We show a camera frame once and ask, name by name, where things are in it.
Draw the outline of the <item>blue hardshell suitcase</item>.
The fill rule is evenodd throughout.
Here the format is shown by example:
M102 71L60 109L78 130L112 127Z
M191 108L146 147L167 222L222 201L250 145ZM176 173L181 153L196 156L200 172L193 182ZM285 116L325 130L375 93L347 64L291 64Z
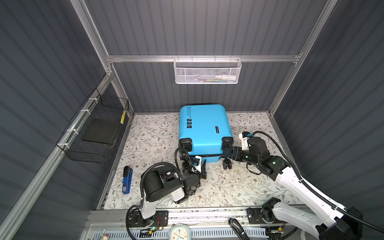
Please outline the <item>blue hardshell suitcase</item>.
M179 147L191 157L200 156L207 163L217 163L224 148L234 138L224 106L189 105L180 109Z

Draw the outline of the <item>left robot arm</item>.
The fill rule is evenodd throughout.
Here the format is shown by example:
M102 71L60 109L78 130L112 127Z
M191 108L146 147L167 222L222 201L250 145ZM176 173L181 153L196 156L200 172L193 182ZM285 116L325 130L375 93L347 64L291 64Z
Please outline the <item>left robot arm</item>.
M160 200L168 195L176 204L193 196L207 178L206 161L200 156L183 162L183 169L171 163L157 163L141 176L140 213L143 219L155 216Z

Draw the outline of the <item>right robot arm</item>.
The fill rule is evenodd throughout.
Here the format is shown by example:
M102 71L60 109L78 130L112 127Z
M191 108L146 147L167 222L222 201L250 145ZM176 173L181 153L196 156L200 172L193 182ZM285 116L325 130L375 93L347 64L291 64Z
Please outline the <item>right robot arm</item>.
M266 175L284 186L312 210L311 214L284 204L272 197L266 201L258 216L267 224L282 221L305 230L318 240L359 240L363 236L363 215L355 208L346 209L308 183L289 161L273 156L265 141L251 135L242 137L242 146L235 147L232 141L224 141L223 157L257 167Z

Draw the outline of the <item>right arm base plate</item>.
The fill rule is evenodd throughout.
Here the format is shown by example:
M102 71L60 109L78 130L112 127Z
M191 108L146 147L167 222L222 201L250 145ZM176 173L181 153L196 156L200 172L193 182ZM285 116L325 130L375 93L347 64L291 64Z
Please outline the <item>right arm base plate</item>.
M247 208L246 212L250 224L286 224L278 220L272 210L267 208Z

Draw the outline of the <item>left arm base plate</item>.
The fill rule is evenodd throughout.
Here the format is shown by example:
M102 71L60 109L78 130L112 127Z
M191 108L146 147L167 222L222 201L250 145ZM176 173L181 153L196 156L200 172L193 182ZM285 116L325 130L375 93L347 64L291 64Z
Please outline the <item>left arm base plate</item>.
M168 225L169 211L156 211L155 215L148 219L143 219L139 211L131 211L126 219L130 228L139 227L166 227Z

